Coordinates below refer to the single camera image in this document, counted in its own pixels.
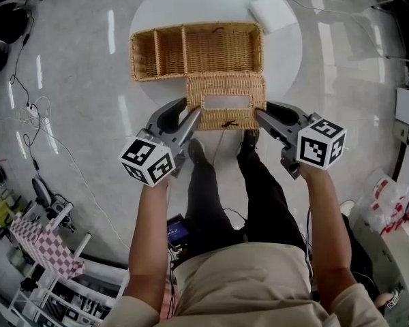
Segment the gray floor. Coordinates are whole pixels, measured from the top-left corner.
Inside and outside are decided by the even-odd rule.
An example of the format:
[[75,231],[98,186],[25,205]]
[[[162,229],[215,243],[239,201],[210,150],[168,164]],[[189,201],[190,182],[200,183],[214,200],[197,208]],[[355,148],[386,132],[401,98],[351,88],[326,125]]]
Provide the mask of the gray floor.
[[[142,0],[44,0],[33,8],[35,25],[20,56],[18,77],[31,101],[47,96],[52,106],[52,134],[69,149],[94,193],[124,242],[130,243],[135,226],[141,186],[117,161],[125,137],[136,133],[157,109],[139,84],[130,77],[128,37],[134,12]],[[299,0],[305,5],[321,0]],[[366,8],[376,0],[322,0],[326,9],[354,12],[369,29],[379,48],[402,55],[394,20],[388,14]],[[388,172],[395,163],[398,143],[391,135],[395,87],[402,83],[402,63],[378,57],[365,32],[341,14],[315,13],[292,1],[303,34],[303,60],[297,79],[283,101],[316,111],[348,128],[345,155],[331,169],[340,202],[357,200],[367,175],[377,167]],[[108,48],[108,11],[115,14],[116,51]],[[0,73],[0,159],[10,187],[25,198],[34,198],[30,180],[35,176],[29,151],[23,155],[17,141],[35,128],[19,123],[18,109],[26,103],[24,91],[12,85],[15,109],[11,109],[8,80],[14,70],[21,40],[11,45],[10,58]],[[39,89],[37,58],[42,72]],[[47,109],[39,102],[41,113]],[[213,158],[220,132],[200,132],[209,159]],[[247,195],[235,153],[239,132],[226,132],[215,160],[222,205],[247,215]],[[263,132],[258,152],[282,184],[297,223],[304,224],[307,189],[293,181],[279,163],[281,145]],[[85,232],[93,238],[86,253],[127,261],[128,250],[96,206],[67,151],[57,148],[44,132],[32,147],[40,174],[54,192],[75,205],[72,211],[77,233],[64,237],[71,247]],[[168,216],[184,213],[192,165],[187,162],[180,177],[172,180]],[[230,215],[239,225],[235,214]]]

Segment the checkered cloth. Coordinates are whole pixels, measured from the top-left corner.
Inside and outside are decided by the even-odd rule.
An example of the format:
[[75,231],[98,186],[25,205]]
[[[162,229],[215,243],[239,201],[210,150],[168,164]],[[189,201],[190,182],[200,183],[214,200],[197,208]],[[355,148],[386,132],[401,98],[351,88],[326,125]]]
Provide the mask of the checkered cloth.
[[52,229],[54,222],[55,220],[52,219],[43,230],[40,224],[23,219],[19,213],[12,222],[10,230],[38,264],[57,273],[65,280],[72,279],[85,272],[85,265],[74,259],[57,231]]

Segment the shirt sleeve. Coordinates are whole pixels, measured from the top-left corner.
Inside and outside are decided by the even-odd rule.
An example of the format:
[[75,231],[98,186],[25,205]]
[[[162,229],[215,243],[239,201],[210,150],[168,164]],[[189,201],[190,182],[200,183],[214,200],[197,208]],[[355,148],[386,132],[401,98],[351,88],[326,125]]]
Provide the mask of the shirt sleeve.
[[360,283],[350,286],[339,294],[331,310],[342,327],[387,327],[388,324],[369,298]]
[[102,327],[153,327],[159,314],[150,305],[130,296],[122,296],[103,321]]

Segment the wicker basket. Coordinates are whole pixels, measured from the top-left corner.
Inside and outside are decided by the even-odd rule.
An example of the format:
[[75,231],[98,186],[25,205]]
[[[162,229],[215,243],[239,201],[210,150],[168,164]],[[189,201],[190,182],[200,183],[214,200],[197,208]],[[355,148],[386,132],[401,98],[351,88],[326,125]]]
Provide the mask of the wicker basket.
[[208,22],[140,31],[130,39],[132,78],[144,82],[197,72],[262,72],[255,22]]
[[[256,108],[266,109],[265,79],[256,72],[206,72],[187,77],[187,107],[200,106],[202,116],[199,130],[210,129],[258,129],[254,118]],[[205,108],[208,95],[248,96],[248,108]]]

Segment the white table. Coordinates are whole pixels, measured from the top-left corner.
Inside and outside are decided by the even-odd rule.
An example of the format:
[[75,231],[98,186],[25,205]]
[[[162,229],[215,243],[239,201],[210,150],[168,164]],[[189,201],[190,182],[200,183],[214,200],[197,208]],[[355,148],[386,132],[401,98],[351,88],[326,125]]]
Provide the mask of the white table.
[[[144,0],[135,13],[130,35],[143,29],[212,20],[254,20],[248,10],[254,0]],[[288,6],[287,11],[294,12]],[[298,23],[264,37],[264,76],[267,100],[279,101],[299,72],[303,42]],[[144,92],[158,105],[186,96],[185,79],[142,82]]]

